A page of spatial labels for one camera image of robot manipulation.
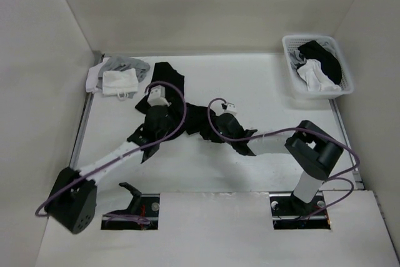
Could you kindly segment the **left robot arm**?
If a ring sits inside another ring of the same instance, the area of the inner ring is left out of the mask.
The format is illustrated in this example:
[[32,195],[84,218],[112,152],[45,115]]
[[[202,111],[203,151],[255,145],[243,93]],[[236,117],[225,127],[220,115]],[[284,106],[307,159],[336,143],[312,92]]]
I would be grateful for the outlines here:
[[186,115],[187,109],[178,114],[169,106],[153,106],[144,122],[114,151],[81,169],[62,169],[44,203],[47,215],[70,233],[81,233],[94,218],[100,181],[130,159],[134,166],[147,161],[180,130]]

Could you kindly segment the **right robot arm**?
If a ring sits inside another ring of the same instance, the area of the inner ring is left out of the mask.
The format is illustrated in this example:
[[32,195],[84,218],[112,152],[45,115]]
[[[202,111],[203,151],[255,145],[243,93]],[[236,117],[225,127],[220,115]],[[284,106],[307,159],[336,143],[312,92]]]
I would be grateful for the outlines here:
[[290,154],[302,168],[302,174],[292,192],[290,207],[304,214],[313,206],[313,198],[323,185],[343,153],[343,147],[310,120],[303,120],[295,130],[268,136],[255,129],[244,129],[231,113],[211,118],[216,136],[227,141],[243,156]]

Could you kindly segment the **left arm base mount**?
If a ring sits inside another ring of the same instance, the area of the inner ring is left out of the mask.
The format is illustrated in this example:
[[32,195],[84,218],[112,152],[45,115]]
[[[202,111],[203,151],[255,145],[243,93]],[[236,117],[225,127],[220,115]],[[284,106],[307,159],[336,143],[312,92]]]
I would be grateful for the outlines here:
[[157,230],[159,225],[160,194],[143,194],[127,182],[119,186],[128,190],[132,196],[127,208],[117,209],[102,217],[101,229],[110,231]]

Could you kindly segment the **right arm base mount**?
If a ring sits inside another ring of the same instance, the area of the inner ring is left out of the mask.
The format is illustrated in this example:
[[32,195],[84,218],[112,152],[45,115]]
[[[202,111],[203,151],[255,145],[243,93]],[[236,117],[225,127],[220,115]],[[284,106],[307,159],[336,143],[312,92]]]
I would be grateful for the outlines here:
[[331,229],[328,212],[315,213],[325,206],[322,193],[317,193],[310,203],[304,203],[290,193],[270,194],[269,201],[272,225],[276,230]]

